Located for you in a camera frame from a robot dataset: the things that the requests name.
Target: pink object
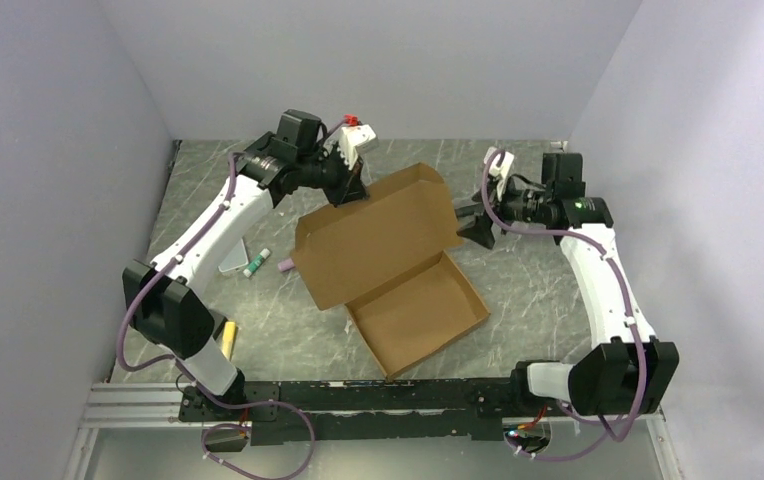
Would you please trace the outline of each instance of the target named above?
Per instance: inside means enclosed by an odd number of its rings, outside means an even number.
[[[288,270],[293,270],[294,268],[294,261],[291,259],[291,257],[288,257],[281,262],[279,262],[279,271],[282,273],[287,272]]]

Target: black bracket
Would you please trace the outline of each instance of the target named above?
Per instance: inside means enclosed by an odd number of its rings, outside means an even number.
[[[673,342],[653,340],[644,344],[647,378],[640,414],[653,413],[665,394],[679,364],[679,352]],[[529,391],[527,367],[533,363],[518,362],[512,370],[511,383],[515,403],[543,403]],[[616,415],[630,411],[638,385],[638,352],[635,345],[620,341],[598,345],[571,369],[568,390],[574,409],[580,415]]]
[[[494,243],[496,243],[496,238],[494,238],[494,232],[492,231],[493,227],[494,221],[485,212],[481,212],[473,220],[461,227],[457,233],[462,238],[466,238],[488,250],[493,250]]]
[[[158,272],[152,266],[137,260],[129,262],[123,270],[127,306],[155,275]],[[206,307],[186,282],[182,278],[161,278],[141,301],[132,320],[132,327],[147,340],[170,348],[180,358],[199,352],[226,323],[226,317]]]
[[[244,387],[244,393],[249,403],[279,400],[279,387],[272,383],[248,382]],[[182,404],[179,408],[181,422],[237,422],[242,413],[241,410],[214,408],[196,387],[185,387],[182,392]],[[276,420],[276,416],[277,407],[270,405],[251,408],[248,418],[252,422],[272,422]]]
[[[245,392],[250,401],[278,398],[307,412],[315,435],[321,440],[464,435],[471,440],[501,440],[504,417],[533,417],[544,405],[544,399],[516,401],[508,378],[279,382],[278,385],[248,382]],[[179,415],[183,422],[237,422],[240,418],[238,411],[209,410],[202,397],[190,387],[184,400]],[[392,410],[412,412],[386,413]],[[555,410],[548,412],[548,415],[555,414]],[[305,424],[293,412],[253,409],[249,418],[252,445],[279,445],[308,438]]]

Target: box lid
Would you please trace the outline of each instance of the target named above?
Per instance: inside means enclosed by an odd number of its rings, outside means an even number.
[[[291,258],[321,310],[462,243],[450,190],[430,166],[400,170],[368,193],[368,200],[326,205],[297,223]]]

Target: cable clip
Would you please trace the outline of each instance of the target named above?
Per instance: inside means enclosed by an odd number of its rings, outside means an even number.
[[[600,255],[600,260],[608,261],[618,256],[618,250],[615,247],[609,247],[606,249],[606,253]]]

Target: cardboard box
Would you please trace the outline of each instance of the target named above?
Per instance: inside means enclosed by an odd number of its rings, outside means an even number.
[[[425,164],[297,223],[291,257],[321,310],[345,304],[388,380],[486,318],[482,297],[444,251],[461,245],[450,191]]]

